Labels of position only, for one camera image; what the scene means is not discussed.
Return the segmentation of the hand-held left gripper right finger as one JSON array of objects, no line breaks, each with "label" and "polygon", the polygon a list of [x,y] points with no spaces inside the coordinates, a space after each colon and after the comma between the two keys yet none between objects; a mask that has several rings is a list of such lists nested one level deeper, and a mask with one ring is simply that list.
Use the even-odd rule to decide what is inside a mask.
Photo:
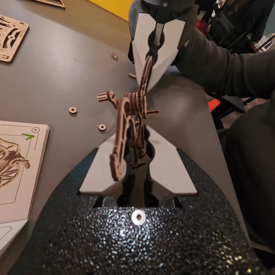
[{"label": "hand-held left gripper right finger", "polygon": [[196,196],[198,194],[187,169],[177,151],[177,148],[157,133],[150,126],[148,145],[152,146],[148,168],[148,179],[151,183],[151,194],[159,202],[165,198]]}]

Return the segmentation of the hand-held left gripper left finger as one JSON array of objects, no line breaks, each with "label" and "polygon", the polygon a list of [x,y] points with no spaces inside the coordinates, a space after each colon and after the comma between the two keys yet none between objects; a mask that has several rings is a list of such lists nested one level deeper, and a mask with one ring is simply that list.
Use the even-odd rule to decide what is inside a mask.
[{"label": "hand-held left gripper left finger", "polygon": [[109,155],[115,142],[115,134],[98,147],[98,151],[80,187],[85,195],[98,196],[102,199],[112,197],[117,201],[120,196],[128,200],[131,196],[131,160],[128,154],[122,160],[122,175],[118,181],[112,178]]}]

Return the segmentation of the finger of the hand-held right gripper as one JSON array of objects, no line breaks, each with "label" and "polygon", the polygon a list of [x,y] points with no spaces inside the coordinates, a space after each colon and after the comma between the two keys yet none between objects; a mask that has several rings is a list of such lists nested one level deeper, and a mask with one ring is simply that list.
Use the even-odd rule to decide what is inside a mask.
[{"label": "finger of the hand-held right gripper", "polygon": [[157,60],[152,67],[147,91],[150,91],[163,76],[174,61],[178,53],[178,44],[185,26],[185,22],[175,19],[167,22],[163,27],[164,42],[157,51]]},{"label": "finger of the hand-held right gripper", "polygon": [[149,52],[148,39],[154,31],[156,21],[147,13],[139,13],[136,24],[134,40],[132,41],[132,51],[136,72],[136,79],[140,81],[146,62],[146,55]]}]

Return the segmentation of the wooden bicycle model frame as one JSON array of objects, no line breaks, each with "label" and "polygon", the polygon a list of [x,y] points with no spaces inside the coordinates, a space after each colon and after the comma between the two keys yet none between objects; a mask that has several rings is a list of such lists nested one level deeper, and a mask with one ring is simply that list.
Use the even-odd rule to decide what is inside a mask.
[{"label": "wooden bicycle model frame", "polygon": [[98,94],[97,100],[111,102],[118,111],[114,147],[109,157],[112,178],[118,181],[122,176],[128,127],[130,126],[131,132],[129,148],[133,149],[134,155],[131,166],[133,169],[138,169],[145,165],[145,162],[140,161],[146,154],[143,120],[147,115],[158,114],[159,110],[147,111],[146,91],[142,89],[134,93],[126,93],[121,99],[117,99],[113,91],[107,91]]}]

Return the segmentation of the assembly instruction booklet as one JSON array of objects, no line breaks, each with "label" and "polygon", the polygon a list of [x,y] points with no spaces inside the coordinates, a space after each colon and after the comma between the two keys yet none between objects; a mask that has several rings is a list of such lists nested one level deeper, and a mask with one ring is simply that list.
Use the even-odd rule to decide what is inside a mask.
[{"label": "assembly instruction booklet", "polygon": [[50,127],[0,122],[0,253],[27,223]]}]

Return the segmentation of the person's right forearm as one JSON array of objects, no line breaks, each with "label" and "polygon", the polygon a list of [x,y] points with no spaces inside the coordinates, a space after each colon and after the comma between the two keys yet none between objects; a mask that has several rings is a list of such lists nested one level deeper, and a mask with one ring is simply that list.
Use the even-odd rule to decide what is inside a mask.
[{"label": "person's right forearm", "polygon": [[188,19],[172,66],[203,88],[239,98],[274,99],[275,53],[230,54],[209,41]]}]

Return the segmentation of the laser-cut wooden parts sheet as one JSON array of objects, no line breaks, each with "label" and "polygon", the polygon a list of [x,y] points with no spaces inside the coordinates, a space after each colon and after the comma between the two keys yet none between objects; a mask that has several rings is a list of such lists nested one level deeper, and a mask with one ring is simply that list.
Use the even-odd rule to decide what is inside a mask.
[{"label": "laser-cut wooden parts sheet", "polygon": [[28,31],[28,24],[0,15],[0,61],[13,61]]},{"label": "laser-cut wooden parts sheet", "polygon": [[62,0],[33,0],[33,1],[50,5],[50,6],[55,6],[62,9],[66,8]]}]

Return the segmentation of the yellow plastic bin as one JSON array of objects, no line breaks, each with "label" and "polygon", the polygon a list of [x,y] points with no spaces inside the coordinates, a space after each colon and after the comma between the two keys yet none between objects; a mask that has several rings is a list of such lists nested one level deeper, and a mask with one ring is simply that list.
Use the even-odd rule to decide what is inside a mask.
[{"label": "yellow plastic bin", "polygon": [[128,22],[129,8],[133,0],[89,0],[89,2]]}]

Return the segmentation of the small orange object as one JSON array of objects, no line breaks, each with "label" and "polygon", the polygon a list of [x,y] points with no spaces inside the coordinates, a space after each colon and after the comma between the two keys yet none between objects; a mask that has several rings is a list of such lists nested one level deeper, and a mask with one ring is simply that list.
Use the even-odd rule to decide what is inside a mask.
[{"label": "small orange object", "polygon": [[208,107],[210,109],[210,112],[212,112],[219,104],[220,104],[220,101],[217,99],[213,99],[210,102],[208,102]]}]

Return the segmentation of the person's dark clothed body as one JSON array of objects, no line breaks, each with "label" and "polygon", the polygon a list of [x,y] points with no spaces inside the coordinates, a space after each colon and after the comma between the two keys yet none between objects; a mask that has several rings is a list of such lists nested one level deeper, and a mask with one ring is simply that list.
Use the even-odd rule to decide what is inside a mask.
[{"label": "person's dark clothed body", "polygon": [[218,136],[248,235],[274,253],[274,99],[254,106]]}]

